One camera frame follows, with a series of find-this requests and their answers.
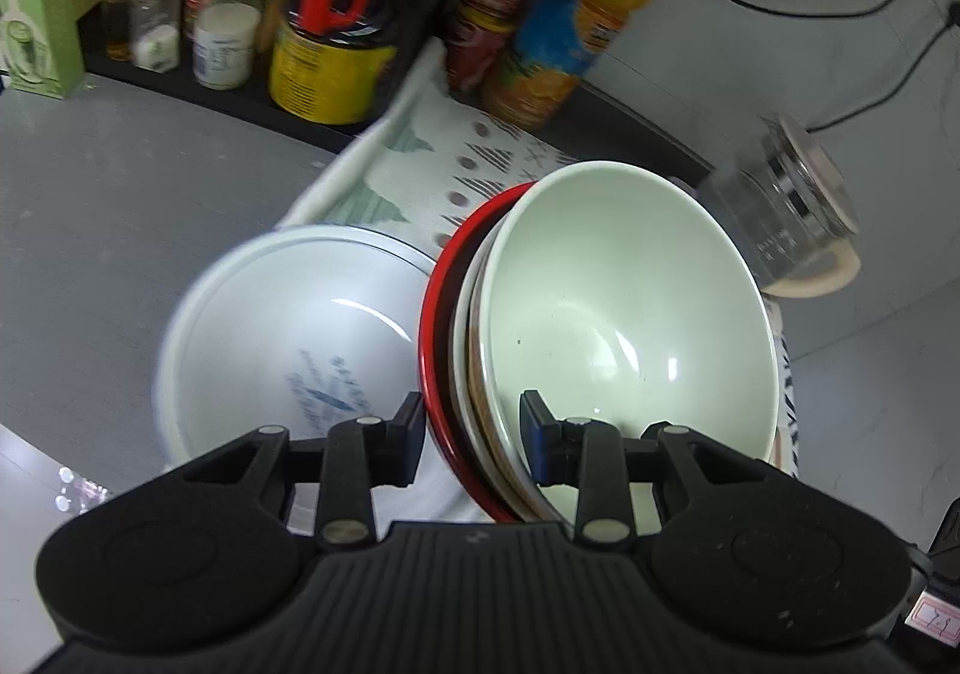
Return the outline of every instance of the orange juice bottle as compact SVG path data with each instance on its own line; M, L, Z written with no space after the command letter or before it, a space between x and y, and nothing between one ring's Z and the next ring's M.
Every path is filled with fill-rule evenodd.
M563 104L584 72L648 0L536 0L483 86L493 115L527 130Z

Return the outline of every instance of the beige handle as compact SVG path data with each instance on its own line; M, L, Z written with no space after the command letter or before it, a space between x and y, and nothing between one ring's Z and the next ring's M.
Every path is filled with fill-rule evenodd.
M848 239L830 242L823 254L833 257L829 271L813 276L785 276L761 289L774 297L819 297L843 289L860 273L860 257Z

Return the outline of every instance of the white sticker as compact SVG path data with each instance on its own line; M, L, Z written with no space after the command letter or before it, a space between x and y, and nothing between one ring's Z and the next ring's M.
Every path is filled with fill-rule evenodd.
M960 644L960 609L924 591L906 624L950 647Z

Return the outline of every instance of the stack of bowls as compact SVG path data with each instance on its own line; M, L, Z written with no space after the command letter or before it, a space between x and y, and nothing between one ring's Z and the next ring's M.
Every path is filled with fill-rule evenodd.
M638 437L688 425L755 458L779 386L766 311L743 259L690 196L622 163L581 163L484 204L448 242L419 325L419 374L440 451L500 521L573 521L577 491L539 487L520 394L558 420ZM632 486L637 531L659 521Z

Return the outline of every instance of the ribbed black surface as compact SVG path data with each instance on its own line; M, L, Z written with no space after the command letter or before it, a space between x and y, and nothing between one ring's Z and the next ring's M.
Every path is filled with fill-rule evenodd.
M280 612L237 639L169 658L71 644L47 674L114 672L906 672L879 642L789 658L675 618L632 561L584 551L554 524L395 525L323 559Z

